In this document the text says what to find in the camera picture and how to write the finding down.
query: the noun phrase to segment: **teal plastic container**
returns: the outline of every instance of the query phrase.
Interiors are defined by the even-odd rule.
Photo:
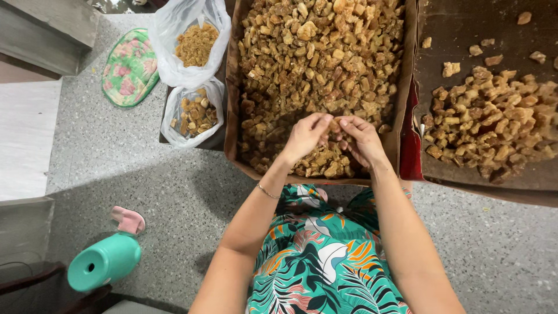
[[[78,254],[68,267],[68,282],[79,292],[114,283],[129,274],[140,257],[135,236],[121,231]]]

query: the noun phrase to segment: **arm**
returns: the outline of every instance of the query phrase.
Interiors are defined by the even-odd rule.
[[[341,127],[355,139],[346,144],[372,177],[382,245],[393,280],[415,314],[465,313],[444,272],[427,229],[387,159],[374,126],[343,117]]]
[[[292,129],[285,149],[275,159],[260,185],[279,196],[292,166],[321,140],[333,116],[315,113]],[[248,285],[258,251],[266,237],[277,199],[255,187],[234,215],[211,260],[190,313],[244,313]]]

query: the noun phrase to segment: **woman's left hand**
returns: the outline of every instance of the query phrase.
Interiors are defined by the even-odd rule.
[[[332,115],[320,112],[315,112],[299,120],[292,127],[291,136],[279,157],[284,158],[289,165],[293,166],[316,147],[332,120]]]

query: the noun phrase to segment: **speckled gray floor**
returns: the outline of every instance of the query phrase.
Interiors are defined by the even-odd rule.
[[[84,71],[64,78],[47,186],[56,199],[49,259],[70,263],[111,235],[112,206],[135,210],[147,224],[139,237],[143,256],[115,291],[188,309],[219,238],[255,182],[222,153],[158,143],[163,84],[129,110],[102,95],[99,69],[109,50],[148,19],[103,16]],[[360,191],[324,188],[340,203]],[[425,183],[415,185],[413,202],[468,313],[557,312],[557,208]]]

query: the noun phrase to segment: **clear plastic bag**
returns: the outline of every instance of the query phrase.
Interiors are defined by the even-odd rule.
[[[207,22],[219,32],[209,59],[202,66],[184,67],[175,55],[176,38],[190,26]],[[170,0],[151,18],[148,31],[157,55],[157,69],[163,83],[173,87],[194,88],[215,75],[230,37],[230,17],[224,0]]]
[[[209,130],[195,136],[191,137],[189,134],[186,136],[180,134],[177,129],[180,128],[180,114],[183,112],[180,103],[183,98],[188,98],[193,101],[196,97],[200,97],[200,94],[196,92],[197,89],[204,88],[207,92],[207,98],[209,102],[215,107],[217,111],[217,124],[214,125]],[[208,139],[211,135],[215,134],[218,128],[223,125],[223,93],[225,92],[225,85],[221,83],[216,78],[210,78],[206,82],[195,88],[184,88],[177,87],[172,90],[167,100],[167,107],[165,109],[165,116],[163,117],[163,122],[161,123],[161,133],[169,141],[169,143],[175,148],[188,149],[194,148],[201,144],[203,141]],[[172,119],[177,119],[177,125],[173,128],[171,127]]]

